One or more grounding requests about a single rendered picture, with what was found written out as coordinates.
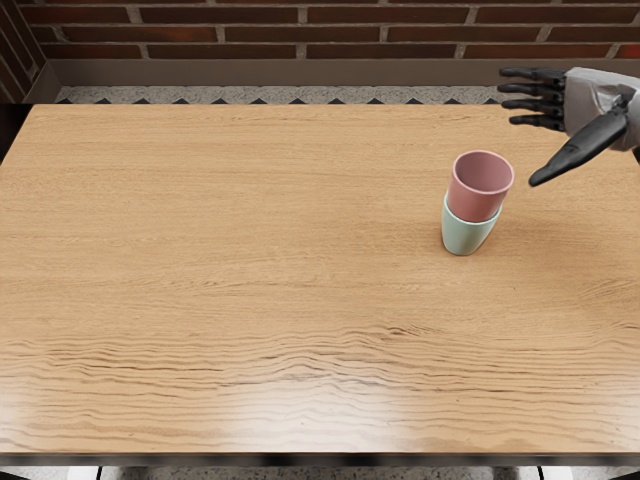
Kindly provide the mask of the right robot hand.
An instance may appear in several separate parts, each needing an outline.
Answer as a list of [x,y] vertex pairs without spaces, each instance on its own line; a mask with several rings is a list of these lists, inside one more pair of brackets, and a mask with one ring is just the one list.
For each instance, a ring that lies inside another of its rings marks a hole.
[[568,136],[550,160],[529,177],[532,187],[542,185],[594,159],[610,149],[630,151],[640,164],[640,78],[597,69],[573,67],[506,67],[497,90],[518,94],[505,100],[507,110],[527,110],[509,118],[513,125],[529,125]]

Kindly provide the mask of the pink cup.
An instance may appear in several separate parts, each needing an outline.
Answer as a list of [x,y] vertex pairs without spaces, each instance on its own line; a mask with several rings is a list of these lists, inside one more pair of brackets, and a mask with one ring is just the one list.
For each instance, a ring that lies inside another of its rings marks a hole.
[[485,150],[465,152],[454,161],[447,206],[464,221],[487,221],[500,209],[514,177],[513,167],[502,156]]

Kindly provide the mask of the pale green cup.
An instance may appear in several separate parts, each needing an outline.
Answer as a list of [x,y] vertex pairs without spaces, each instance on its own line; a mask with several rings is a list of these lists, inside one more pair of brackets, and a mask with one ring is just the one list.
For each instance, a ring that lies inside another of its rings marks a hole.
[[457,217],[449,208],[445,193],[441,214],[441,239],[444,248],[456,256],[468,256],[479,249],[491,234],[502,208],[488,220],[469,222]]

